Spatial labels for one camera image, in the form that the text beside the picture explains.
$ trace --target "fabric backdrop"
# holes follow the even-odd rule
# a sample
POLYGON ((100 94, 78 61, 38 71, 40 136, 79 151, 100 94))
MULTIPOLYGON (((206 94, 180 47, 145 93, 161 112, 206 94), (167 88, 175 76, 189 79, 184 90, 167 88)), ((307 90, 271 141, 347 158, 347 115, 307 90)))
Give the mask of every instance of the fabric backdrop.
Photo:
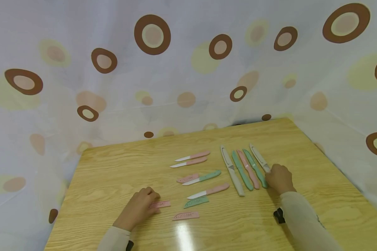
POLYGON ((377 208, 377 1, 0 0, 0 251, 88 147, 280 117, 377 208))

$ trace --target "black object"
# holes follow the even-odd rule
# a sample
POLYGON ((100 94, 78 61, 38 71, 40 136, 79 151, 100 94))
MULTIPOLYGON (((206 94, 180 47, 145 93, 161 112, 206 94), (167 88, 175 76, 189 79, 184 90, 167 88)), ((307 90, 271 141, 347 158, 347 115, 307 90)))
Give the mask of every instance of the black object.
POLYGON ((134 246, 134 243, 132 241, 128 241, 126 251, 131 251, 131 249, 133 248, 133 246, 134 246))
POLYGON ((274 212, 274 217, 275 217, 276 221, 278 222, 278 224, 284 224, 285 223, 285 218, 283 217, 283 211, 282 211, 281 208, 278 208, 274 212))

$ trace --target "person's right hand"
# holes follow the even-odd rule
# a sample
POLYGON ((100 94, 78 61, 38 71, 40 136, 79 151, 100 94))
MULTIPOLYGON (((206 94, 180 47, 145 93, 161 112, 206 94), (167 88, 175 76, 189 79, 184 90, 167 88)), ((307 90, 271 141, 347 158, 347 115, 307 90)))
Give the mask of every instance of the person's right hand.
POLYGON ((286 192, 297 192, 293 187, 292 173, 286 166, 273 164, 271 172, 265 174, 265 180, 279 195, 286 192))
POLYGON ((132 231, 136 225, 146 220, 152 214, 159 214, 159 208, 149 208, 151 203, 161 196, 152 188, 147 187, 135 193, 127 203, 113 226, 127 231, 132 231))

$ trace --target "wooden table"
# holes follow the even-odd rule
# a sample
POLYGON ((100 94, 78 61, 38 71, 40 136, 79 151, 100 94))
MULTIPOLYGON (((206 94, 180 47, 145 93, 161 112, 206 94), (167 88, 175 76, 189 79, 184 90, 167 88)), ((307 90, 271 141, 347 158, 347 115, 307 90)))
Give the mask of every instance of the wooden table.
POLYGON ((133 232, 141 251, 294 250, 287 227, 273 211, 279 198, 271 189, 239 197, 223 162, 220 145, 232 150, 253 143, 266 161, 280 163, 315 208, 321 222, 344 250, 377 250, 377 211, 289 119, 245 124, 86 150, 75 171, 46 251, 96 250, 134 192, 150 186, 171 207, 133 232), (208 160, 172 169, 173 160, 210 150, 208 160), (182 186, 176 179, 217 169, 219 177, 182 186), (187 196, 228 182, 209 203, 183 209, 187 196), (198 211, 199 219, 172 221, 180 212, 198 211))

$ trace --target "sleeve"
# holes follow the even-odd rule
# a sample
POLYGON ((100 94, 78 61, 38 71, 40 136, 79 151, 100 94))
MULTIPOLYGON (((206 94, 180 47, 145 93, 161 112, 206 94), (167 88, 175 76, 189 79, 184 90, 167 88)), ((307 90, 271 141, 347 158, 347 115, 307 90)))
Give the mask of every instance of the sleeve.
POLYGON ((342 251, 301 194, 296 192, 281 194, 281 205, 285 222, 304 251, 342 251))
POLYGON ((111 226, 99 243, 97 251, 125 251, 129 240, 129 231, 111 226))

